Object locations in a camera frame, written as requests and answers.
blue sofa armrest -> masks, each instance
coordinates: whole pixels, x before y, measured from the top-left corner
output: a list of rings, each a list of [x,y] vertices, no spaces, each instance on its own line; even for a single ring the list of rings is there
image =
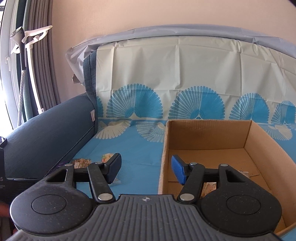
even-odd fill
[[[60,162],[69,162],[94,136],[93,109],[84,94],[16,128],[4,147],[6,177],[42,179]]]

beige wall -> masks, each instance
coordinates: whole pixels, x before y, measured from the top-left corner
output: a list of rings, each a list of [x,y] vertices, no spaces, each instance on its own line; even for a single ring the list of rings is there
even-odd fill
[[[61,101],[85,92],[72,83],[67,49],[102,34],[176,23],[242,27],[296,44],[296,8],[288,0],[54,0],[53,56]]]

ribbed gray surface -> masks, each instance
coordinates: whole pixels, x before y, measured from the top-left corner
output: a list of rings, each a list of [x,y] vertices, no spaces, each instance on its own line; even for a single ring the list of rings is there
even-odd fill
[[[82,226],[52,237],[19,231],[9,241],[180,241],[180,240],[278,240],[261,237],[232,237],[208,226],[192,205],[174,201],[171,195],[122,195],[113,204],[96,208]]]

cardboard box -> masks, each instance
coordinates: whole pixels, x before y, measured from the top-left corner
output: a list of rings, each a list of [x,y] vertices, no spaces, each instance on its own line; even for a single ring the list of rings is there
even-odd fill
[[[287,233],[296,224],[296,164],[255,122],[249,120],[170,120],[165,130],[159,194],[177,196],[182,186],[171,169],[178,154],[186,163],[206,168],[227,163],[249,172],[250,179],[281,203],[282,218],[275,230]]]

